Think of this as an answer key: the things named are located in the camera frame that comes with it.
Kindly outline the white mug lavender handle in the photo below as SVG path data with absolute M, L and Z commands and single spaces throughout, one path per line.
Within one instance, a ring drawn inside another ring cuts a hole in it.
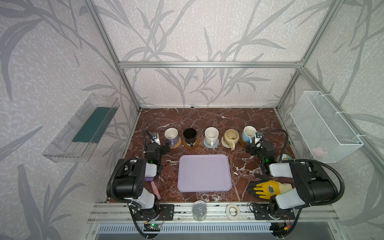
M 165 131 L 165 138 L 170 144 L 170 147 L 175 148 L 180 139 L 178 130 L 176 128 L 168 128 Z

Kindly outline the white mug blue handle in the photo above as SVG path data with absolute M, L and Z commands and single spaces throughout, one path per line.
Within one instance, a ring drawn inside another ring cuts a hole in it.
M 246 126 L 242 133 L 242 141 L 246 144 L 252 144 L 254 142 L 257 130 L 253 126 Z

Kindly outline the beige mug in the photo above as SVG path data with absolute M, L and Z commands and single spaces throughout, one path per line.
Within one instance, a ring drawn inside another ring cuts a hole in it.
M 223 137 L 226 139 L 233 139 L 233 140 L 234 139 L 240 139 L 239 133 L 234 129 L 227 130 Z

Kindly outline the black mug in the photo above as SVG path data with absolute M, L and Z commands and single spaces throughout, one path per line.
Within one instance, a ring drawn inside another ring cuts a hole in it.
M 183 136 L 188 144 L 193 144 L 197 140 L 197 131 L 193 128 L 185 129 Z

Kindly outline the light blue woven coaster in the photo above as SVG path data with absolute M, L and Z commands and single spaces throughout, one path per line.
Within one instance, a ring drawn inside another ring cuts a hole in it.
M 215 141 L 213 141 L 213 145 L 211 145 L 211 140 L 204 140 L 203 141 L 203 143 L 204 143 L 204 145 L 207 147 L 207 148 L 209 148 L 209 149 L 214 149 L 214 148 L 217 148 L 218 146 L 219 146 L 219 143 L 220 143 L 220 141 L 219 140 L 215 140 Z

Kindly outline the large white mug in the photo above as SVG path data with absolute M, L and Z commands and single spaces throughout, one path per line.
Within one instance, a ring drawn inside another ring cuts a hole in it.
M 204 140 L 211 140 L 211 145 L 213 145 L 213 141 L 219 140 L 219 131 L 214 127 L 209 127 L 205 130 L 205 138 Z

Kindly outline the brown wooden coaster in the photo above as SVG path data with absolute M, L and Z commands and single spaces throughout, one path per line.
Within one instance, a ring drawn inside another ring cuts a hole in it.
M 187 149 L 195 149 L 198 145 L 200 144 L 200 140 L 197 139 L 193 144 L 188 144 L 186 142 L 186 140 L 183 140 L 183 145 L 187 148 Z
M 247 144 L 242 140 L 242 138 L 239 139 L 239 143 L 240 143 L 241 146 L 243 146 L 244 148 L 247 146 Z

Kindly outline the white patterned round coaster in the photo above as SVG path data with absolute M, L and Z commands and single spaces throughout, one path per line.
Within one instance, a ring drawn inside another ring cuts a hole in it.
M 222 141 L 222 145 L 225 148 L 229 148 L 233 151 L 236 148 L 236 144 L 239 142 L 239 139 L 233 140 L 233 139 L 226 139 L 226 138 L 222 137 L 221 141 Z

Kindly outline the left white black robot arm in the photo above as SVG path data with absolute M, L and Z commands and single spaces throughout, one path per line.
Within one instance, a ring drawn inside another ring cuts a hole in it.
M 107 183 L 107 196 L 128 204 L 130 209 L 142 215 L 139 219 L 157 217 L 161 212 L 160 194 L 151 182 L 161 173 L 162 156 L 170 150 L 169 143 L 161 146 L 153 142 L 145 146 L 143 159 L 120 159 Z M 152 185 L 152 193 L 144 186 L 147 182 Z

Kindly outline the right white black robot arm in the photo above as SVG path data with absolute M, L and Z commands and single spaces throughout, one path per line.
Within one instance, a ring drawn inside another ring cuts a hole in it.
M 279 220 L 294 210 L 333 204 L 345 193 L 343 178 L 325 163 L 308 159 L 278 163 L 272 159 L 275 149 L 267 141 L 247 144 L 246 151 L 258 157 L 263 172 L 247 190 L 251 196 L 268 201 L 250 204 L 256 219 Z

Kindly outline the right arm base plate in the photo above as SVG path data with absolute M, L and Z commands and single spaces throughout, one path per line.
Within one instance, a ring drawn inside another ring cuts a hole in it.
M 294 220 L 293 209 L 280 209 L 277 204 L 258 204 L 251 203 L 250 210 L 256 220 Z

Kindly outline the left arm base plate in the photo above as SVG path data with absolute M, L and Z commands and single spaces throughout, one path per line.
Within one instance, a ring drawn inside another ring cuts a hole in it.
M 160 220 L 172 221 L 174 218 L 175 205 L 155 204 L 151 209 L 134 210 L 136 221 Z

